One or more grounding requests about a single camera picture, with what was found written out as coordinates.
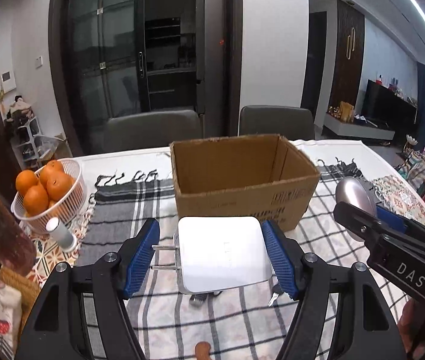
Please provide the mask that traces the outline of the person right hand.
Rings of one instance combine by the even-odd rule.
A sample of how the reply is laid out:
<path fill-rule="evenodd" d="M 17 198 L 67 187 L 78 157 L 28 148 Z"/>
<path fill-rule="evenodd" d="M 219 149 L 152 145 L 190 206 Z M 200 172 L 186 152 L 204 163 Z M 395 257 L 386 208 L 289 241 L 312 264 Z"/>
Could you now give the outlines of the person right hand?
<path fill-rule="evenodd" d="M 418 321 L 420 316 L 419 307 L 420 305 L 413 298 L 410 298 L 406 302 L 402 311 L 402 315 L 397 323 L 398 331 L 407 353 L 409 353 L 413 347 L 415 337 L 415 323 Z M 412 359 L 422 359 L 424 355 L 425 343 L 421 343 L 415 347 L 412 354 Z"/>

